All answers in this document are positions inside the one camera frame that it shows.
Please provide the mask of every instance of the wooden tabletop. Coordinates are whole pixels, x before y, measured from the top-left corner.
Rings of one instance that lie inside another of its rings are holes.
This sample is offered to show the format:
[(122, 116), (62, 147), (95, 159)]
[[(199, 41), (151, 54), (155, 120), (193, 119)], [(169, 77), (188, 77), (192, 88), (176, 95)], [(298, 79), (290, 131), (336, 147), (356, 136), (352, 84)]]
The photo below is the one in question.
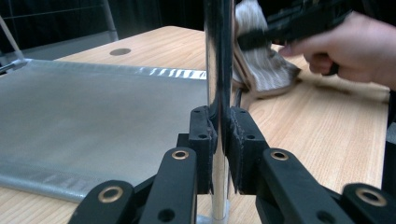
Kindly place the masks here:
[[(205, 70), (205, 34), (163, 27), (59, 60)], [(248, 107), (269, 145), (292, 152), (321, 185), (337, 192), (354, 182), (379, 188), (389, 90), (312, 75), (303, 57), (288, 60), (303, 69), (295, 88), (263, 100), (243, 96), (242, 106)], [(253, 196), (234, 195), (231, 190), (230, 203), (229, 223), (261, 223)], [(0, 188), (2, 223), (66, 223), (76, 207)], [(198, 214), (210, 216), (210, 209), (210, 196), (199, 196)]]

